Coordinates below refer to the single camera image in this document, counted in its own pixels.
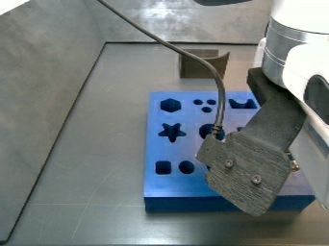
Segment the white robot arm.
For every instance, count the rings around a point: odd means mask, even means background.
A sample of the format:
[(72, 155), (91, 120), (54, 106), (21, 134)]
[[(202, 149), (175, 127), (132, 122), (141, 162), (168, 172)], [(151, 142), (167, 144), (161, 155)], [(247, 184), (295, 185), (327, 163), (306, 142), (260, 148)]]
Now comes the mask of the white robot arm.
[(306, 113), (290, 152), (329, 209), (329, 0), (272, 0), (254, 60)]

